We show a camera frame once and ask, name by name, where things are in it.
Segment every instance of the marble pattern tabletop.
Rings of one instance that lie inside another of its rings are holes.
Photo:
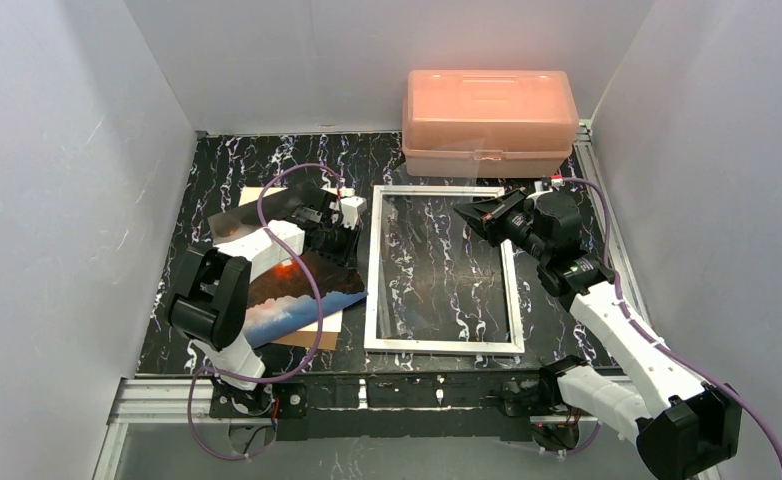
[[[172,274],[178,268],[181,253],[192,244],[211,244],[211,234],[207,218],[215,213],[223,212],[238,205],[241,189],[245,186],[261,186],[278,173],[293,165],[309,162],[325,164],[333,168],[344,179],[346,187],[355,189],[356,195],[372,201],[374,185],[413,184],[413,185],[467,185],[468,180],[428,179],[409,177],[403,166],[405,159],[400,148],[399,133],[371,134],[329,134],[329,135],[287,135],[287,136],[216,136],[202,138],[197,144],[188,183],[180,206],[179,215],[173,231],[173,237],[168,249],[167,258],[158,285],[158,291],[149,317],[149,325],[144,345],[138,361],[139,374],[177,375],[192,373],[202,360],[202,353],[192,347],[189,341],[173,331],[164,318],[164,304],[167,291],[170,289]],[[565,176],[582,176],[580,166],[575,157],[568,158],[561,167]],[[317,186],[329,186],[328,175],[319,170],[299,170],[287,177],[282,186],[297,182],[311,182]],[[480,186],[504,186],[507,189],[532,187],[532,181],[524,179],[493,179],[476,181]],[[568,190],[575,196],[583,217],[583,241],[591,251],[598,251],[602,245],[597,218],[583,188]],[[405,199],[396,201],[402,208],[394,210],[404,214],[421,208],[411,208],[411,203]],[[432,285],[421,288],[431,288],[435,284],[434,272],[438,268],[445,269],[444,283],[449,278],[453,280],[456,291],[456,301],[452,299],[446,306],[434,308],[437,315],[430,315],[430,327],[424,331],[432,331],[430,338],[459,339],[467,341],[500,341],[505,339],[505,324],[495,321],[493,312],[485,312],[483,306],[501,301],[498,298],[505,295],[503,288],[480,288],[483,269],[491,269],[489,265],[476,264],[468,259],[469,264],[453,270],[456,266],[447,264],[442,255],[430,250],[429,245],[435,245],[435,240],[442,247],[448,247],[455,252],[481,251],[482,242],[474,244],[468,237],[468,231],[461,225],[461,219],[451,215],[430,213],[425,206],[425,220],[405,222],[405,216],[398,219],[396,228],[401,231],[396,250],[392,247],[390,262],[399,264],[395,255],[415,253],[413,265],[426,272],[426,275],[412,276],[421,283]],[[370,208],[363,215],[365,229],[358,245],[358,269],[364,279],[367,279],[368,250],[370,238]],[[421,237],[428,240],[429,235],[435,236],[428,243],[420,242]],[[464,241],[467,245],[452,245],[452,242]],[[473,273],[463,275],[460,272],[471,266]],[[338,337],[336,350],[319,352],[310,364],[311,372],[405,372],[405,371],[451,371],[480,369],[511,369],[537,368],[551,363],[568,354],[576,354],[588,359],[593,365],[610,366],[613,359],[608,355],[600,342],[586,329],[577,324],[558,303],[548,296],[536,278],[535,261],[520,251],[515,251],[515,267],[521,316],[523,320],[523,336],[526,351],[513,357],[495,357],[491,355],[452,356],[411,353],[368,353],[363,349],[364,339],[364,301],[345,310],[343,328]],[[417,288],[408,289],[410,300],[417,297]],[[419,314],[416,321],[398,319],[396,326],[398,338],[420,338],[416,326],[423,320]],[[296,366],[306,349],[283,345],[266,345],[257,350],[267,365],[269,373],[280,373]]]

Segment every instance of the plastic storage box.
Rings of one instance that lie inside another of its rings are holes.
[[[406,170],[549,176],[570,156],[578,125],[564,72],[415,70],[403,105]]]

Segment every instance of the white wall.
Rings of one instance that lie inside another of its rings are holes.
[[[121,0],[0,1],[0,479],[93,473],[194,138]]]
[[[589,118],[652,0],[126,0],[191,125],[399,130],[410,70],[552,69]]]
[[[782,2],[657,1],[593,127],[654,325],[782,439]],[[721,472],[780,478],[749,419]]]

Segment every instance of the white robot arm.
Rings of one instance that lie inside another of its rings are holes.
[[[311,196],[310,205],[299,205],[287,220],[271,220],[269,230],[298,255],[311,249],[341,263],[354,260],[365,199],[339,200],[311,187],[302,191]],[[189,247],[168,295],[168,321],[205,353],[215,369],[261,377],[264,363],[242,332],[248,292],[253,280],[288,259],[289,253],[263,229],[216,248]],[[240,390],[256,387],[255,382],[231,376],[222,380]]]
[[[614,272],[581,246],[576,202],[562,192],[500,198],[455,207],[492,246],[510,241],[538,260],[538,278],[577,322],[590,329],[632,380],[637,393],[568,356],[539,370],[540,407],[590,412],[636,445],[660,480],[684,480],[731,458],[741,407],[716,386],[670,360],[621,311]],[[626,306],[654,342],[662,339]]]

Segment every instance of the purple cable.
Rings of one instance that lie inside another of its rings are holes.
[[[609,223],[609,204],[606,202],[606,197],[603,195],[603,190],[597,184],[585,180],[583,178],[568,177],[568,178],[563,178],[562,180],[564,180],[565,182],[578,183],[590,187],[594,190],[595,193],[597,193],[597,196],[600,198],[600,203],[603,205],[603,216],[606,219],[606,231],[603,232],[603,264],[609,268],[612,268],[611,261],[609,258],[609,249],[607,248],[609,244],[609,231],[611,230],[610,228],[611,224]],[[621,301],[620,307],[621,307],[621,312],[624,314],[624,318],[627,319],[627,321],[632,326],[632,328],[634,328],[635,331],[637,331],[638,334],[642,336],[642,338],[644,338],[650,343],[655,343],[656,339],[652,335],[647,333],[647,331],[644,330],[644,328],[641,325],[639,325],[639,323],[634,318],[632,318],[632,315],[630,315],[629,308],[627,308],[626,302],[623,301],[624,291],[621,288],[621,275],[616,270],[614,269],[612,270],[615,272],[615,297],[617,297],[617,299]],[[759,428],[761,428],[762,431],[765,433],[765,436],[768,437],[768,441],[771,442],[771,447],[774,448],[774,452],[777,454],[777,460],[780,461],[780,469],[782,470],[782,445],[780,444],[780,439],[777,437],[777,434],[774,433],[774,430],[771,428],[771,426],[768,425],[768,420],[765,417],[763,417],[759,412],[757,412],[756,408],[752,404],[750,404],[750,402],[746,401],[741,396],[739,396],[739,394],[736,393],[735,390],[728,387],[726,384],[724,384],[724,382],[715,378],[713,375],[706,373],[705,370],[691,363],[690,361],[683,358],[678,353],[672,351],[665,345],[659,343],[656,344],[655,348],[656,350],[662,352],[662,354],[664,354],[666,357],[670,358],[671,360],[679,363],[685,368],[705,378],[709,383],[715,385],[715,387],[717,387],[718,390],[722,391],[725,395],[732,398],[733,401],[739,404],[741,408],[743,408],[748,414],[750,414],[750,416],[753,418],[753,421],[755,421],[756,424],[759,425]]]
[[[267,233],[267,236],[270,237],[271,240],[273,240],[276,244],[278,244],[280,247],[282,247],[286,252],[288,252],[288,255],[291,256],[291,258],[294,260],[294,262],[297,263],[297,265],[300,266],[300,270],[303,271],[303,273],[306,275],[306,279],[309,281],[309,286],[312,289],[312,294],[314,295],[314,299],[317,302],[317,334],[314,337],[314,343],[312,343],[311,348],[308,352],[306,352],[306,355],[303,357],[303,359],[300,361],[300,364],[297,365],[296,368],[291,370],[290,372],[283,373],[282,375],[277,375],[275,377],[268,377],[268,378],[253,378],[253,377],[247,377],[244,375],[239,375],[234,372],[227,372],[225,370],[217,370],[214,367],[203,365],[200,368],[197,369],[196,372],[194,372],[194,376],[191,378],[191,387],[188,389],[188,427],[191,429],[191,435],[194,436],[194,440],[197,441],[197,444],[202,448],[206,453],[209,455],[219,458],[221,460],[245,460],[247,458],[252,458],[263,451],[267,450],[270,445],[273,443],[269,443],[259,449],[258,451],[247,454],[247,455],[225,455],[220,452],[217,452],[213,450],[211,447],[205,444],[203,442],[203,439],[200,437],[199,432],[197,432],[197,427],[194,425],[194,419],[193,414],[191,413],[191,404],[193,403],[194,398],[194,387],[197,384],[197,379],[200,377],[203,373],[213,373],[213,374],[219,374],[223,376],[227,376],[230,378],[234,378],[236,380],[241,380],[244,382],[253,382],[253,383],[278,383],[285,380],[288,380],[290,378],[293,378],[297,375],[299,375],[311,362],[311,360],[314,358],[315,354],[317,353],[317,348],[320,345],[320,339],[323,335],[323,297],[320,295],[320,289],[317,286],[317,281],[315,281],[314,276],[311,274],[311,271],[309,271],[309,267],[306,266],[305,262],[300,258],[300,255],[294,251],[291,247],[288,246],[287,243],[285,243],[281,238],[277,237],[275,233],[273,233],[268,227],[267,227],[267,220],[264,218],[264,213],[262,211],[262,199],[264,198],[264,195],[267,193],[267,191],[272,187],[276,182],[281,180],[286,175],[290,174],[291,172],[295,170],[300,170],[303,168],[319,168],[321,170],[326,170],[327,173],[332,175],[333,178],[335,178],[336,185],[340,186],[341,183],[341,177],[335,173],[334,170],[327,167],[326,165],[321,165],[319,163],[304,163],[302,165],[296,165],[293,166],[284,172],[280,173],[279,175],[275,176],[273,180],[267,182],[267,185],[264,186],[264,188],[261,189],[261,193],[259,194],[259,199],[257,202],[257,212],[259,217],[259,222],[261,223],[262,228]]]
[[[600,433],[600,422],[594,422],[594,430],[591,431],[591,435],[589,435],[588,438],[582,442],[582,445],[579,445],[570,450],[566,450],[565,455],[576,455],[577,453],[582,452],[588,448],[589,445],[591,445],[591,442],[593,442],[595,438],[597,438],[598,433]]]

